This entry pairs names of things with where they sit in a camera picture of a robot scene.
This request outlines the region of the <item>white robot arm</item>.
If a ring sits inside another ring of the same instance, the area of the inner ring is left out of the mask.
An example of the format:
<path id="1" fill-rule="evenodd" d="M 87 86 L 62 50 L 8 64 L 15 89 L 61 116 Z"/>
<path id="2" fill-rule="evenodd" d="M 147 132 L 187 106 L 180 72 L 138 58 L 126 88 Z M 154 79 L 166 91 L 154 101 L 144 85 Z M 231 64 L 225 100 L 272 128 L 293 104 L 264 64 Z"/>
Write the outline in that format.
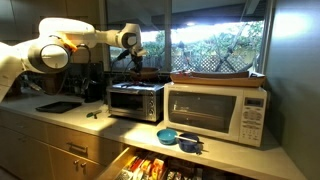
<path id="1" fill-rule="evenodd" d="M 141 69 L 141 30 L 137 24 L 127 23 L 122 30 L 96 30 L 91 24 L 67 18 L 44 18 L 39 23 L 39 37 L 10 46 L 0 43 L 0 102 L 16 78 L 26 71 L 50 74 L 65 70 L 71 54 L 79 45 L 88 48 L 98 43 L 124 48 Z"/>

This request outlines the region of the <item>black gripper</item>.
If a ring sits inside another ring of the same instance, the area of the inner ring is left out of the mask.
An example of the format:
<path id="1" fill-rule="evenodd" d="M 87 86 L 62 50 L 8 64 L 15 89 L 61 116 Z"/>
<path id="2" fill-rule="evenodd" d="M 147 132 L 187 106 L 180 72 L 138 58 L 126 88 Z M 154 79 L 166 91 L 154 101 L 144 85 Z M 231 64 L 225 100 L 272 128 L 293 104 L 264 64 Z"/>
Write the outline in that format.
<path id="1" fill-rule="evenodd" d="M 142 56 L 131 55 L 131 60 L 133 61 L 134 67 L 135 67 L 135 68 L 132 69 L 134 74 L 137 73 L 136 69 L 138 69 L 138 74 L 141 74 L 143 57 Z"/>

